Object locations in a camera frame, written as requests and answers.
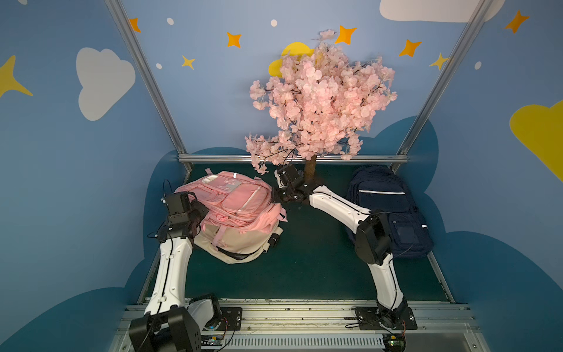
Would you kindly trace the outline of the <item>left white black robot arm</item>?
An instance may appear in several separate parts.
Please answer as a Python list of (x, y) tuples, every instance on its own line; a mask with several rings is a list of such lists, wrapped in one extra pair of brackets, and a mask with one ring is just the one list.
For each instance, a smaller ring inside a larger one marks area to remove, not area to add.
[(129, 338), (135, 351), (200, 351), (205, 321), (186, 307), (186, 272), (194, 238), (208, 209), (193, 192), (166, 196), (168, 215), (158, 229), (160, 262), (150, 302), (141, 318), (130, 323)]

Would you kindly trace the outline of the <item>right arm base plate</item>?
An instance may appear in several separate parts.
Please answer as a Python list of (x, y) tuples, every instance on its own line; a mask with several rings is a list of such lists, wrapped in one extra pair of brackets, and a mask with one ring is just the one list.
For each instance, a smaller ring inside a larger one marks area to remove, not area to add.
[(402, 311), (380, 312), (377, 307), (355, 307), (353, 309), (360, 330), (418, 330), (413, 310), (406, 307)]

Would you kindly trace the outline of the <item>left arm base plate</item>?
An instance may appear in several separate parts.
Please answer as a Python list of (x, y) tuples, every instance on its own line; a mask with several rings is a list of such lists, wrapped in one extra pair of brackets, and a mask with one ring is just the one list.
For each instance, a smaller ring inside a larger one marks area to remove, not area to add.
[(223, 307), (215, 312), (209, 320), (205, 331), (240, 331), (242, 324), (242, 307)]

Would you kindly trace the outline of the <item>navy blue backpack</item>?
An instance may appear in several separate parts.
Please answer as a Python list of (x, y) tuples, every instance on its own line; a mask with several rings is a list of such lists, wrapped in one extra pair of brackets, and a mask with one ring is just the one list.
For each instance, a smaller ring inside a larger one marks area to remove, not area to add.
[(346, 199), (388, 218), (394, 256), (420, 259), (433, 249), (425, 217), (406, 183), (390, 168), (375, 165), (355, 170)]

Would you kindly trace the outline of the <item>pink backpack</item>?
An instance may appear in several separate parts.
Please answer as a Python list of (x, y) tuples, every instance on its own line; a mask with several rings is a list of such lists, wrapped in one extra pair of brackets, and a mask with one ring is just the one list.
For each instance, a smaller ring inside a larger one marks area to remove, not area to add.
[(203, 221), (218, 227), (231, 227), (241, 233), (260, 231), (269, 233), (275, 223), (287, 221), (286, 210), (272, 201), (272, 188), (258, 177), (251, 178), (237, 172), (208, 172), (199, 180), (176, 189), (192, 192), (209, 213)]

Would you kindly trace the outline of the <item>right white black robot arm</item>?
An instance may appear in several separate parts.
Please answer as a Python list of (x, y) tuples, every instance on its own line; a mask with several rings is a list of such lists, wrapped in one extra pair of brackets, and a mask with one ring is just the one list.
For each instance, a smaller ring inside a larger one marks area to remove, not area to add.
[(394, 328), (408, 311), (394, 269), (389, 220), (334, 193), (316, 180), (306, 180), (294, 165), (279, 167), (274, 176), (276, 202), (306, 202), (344, 224), (354, 234), (354, 249), (369, 267), (377, 290), (378, 323)]

